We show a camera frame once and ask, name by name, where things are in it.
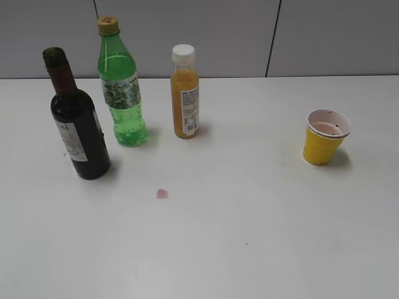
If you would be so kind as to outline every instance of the green plastic bottle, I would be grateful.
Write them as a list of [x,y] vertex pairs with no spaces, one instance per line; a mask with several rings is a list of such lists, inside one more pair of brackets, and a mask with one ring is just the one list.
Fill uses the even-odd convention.
[[119,37],[118,20],[101,17],[97,24],[101,35],[98,69],[115,137],[121,145],[138,146],[147,140],[147,129],[142,116],[136,63]]

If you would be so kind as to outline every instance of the bottle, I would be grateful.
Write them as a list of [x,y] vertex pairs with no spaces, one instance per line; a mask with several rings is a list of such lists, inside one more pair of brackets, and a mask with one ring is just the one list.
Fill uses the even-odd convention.
[[98,68],[115,137],[121,145],[138,146],[146,141],[147,129],[142,117],[136,63],[119,37],[118,20],[102,17],[97,24],[101,35]]
[[98,178],[110,167],[110,158],[93,101],[76,87],[61,48],[46,49],[43,59],[55,89],[51,113],[70,159],[80,177]]
[[200,120],[200,77],[194,70],[194,47],[185,44],[174,46],[172,61],[175,63],[175,72],[171,76],[175,134],[189,139],[197,135]]

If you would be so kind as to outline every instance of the bottle label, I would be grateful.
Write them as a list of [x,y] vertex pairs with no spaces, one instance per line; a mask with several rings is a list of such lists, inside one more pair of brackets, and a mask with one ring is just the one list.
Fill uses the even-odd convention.
[[101,130],[99,118],[97,117],[97,113],[95,112],[95,109],[93,110],[93,117],[94,117],[94,122],[95,122],[95,125],[96,125],[97,129],[98,129],[100,135],[102,135],[102,130]]
[[114,109],[127,109],[142,100],[138,87],[137,73],[125,80],[101,79],[105,102]]
[[200,115],[200,86],[191,90],[181,91],[181,119],[183,120],[183,133],[190,136],[198,130]]
[[59,121],[55,121],[55,123],[70,158],[78,162],[88,161],[74,123],[61,123]]

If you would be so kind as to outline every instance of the yellow plastic cup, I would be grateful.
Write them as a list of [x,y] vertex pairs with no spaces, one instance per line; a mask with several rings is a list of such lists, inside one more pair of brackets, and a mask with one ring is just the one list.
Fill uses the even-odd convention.
[[306,121],[304,158],[310,164],[325,165],[349,135],[352,124],[345,115],[332,110],[314,110]]

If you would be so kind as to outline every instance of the white bottle cap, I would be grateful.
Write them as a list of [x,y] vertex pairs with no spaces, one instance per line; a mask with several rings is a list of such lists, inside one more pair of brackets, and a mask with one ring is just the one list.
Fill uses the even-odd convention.
[[172,49],[172,60],[177,65],[193,64],[195,61],[195,49],[192,45],[176,45]]

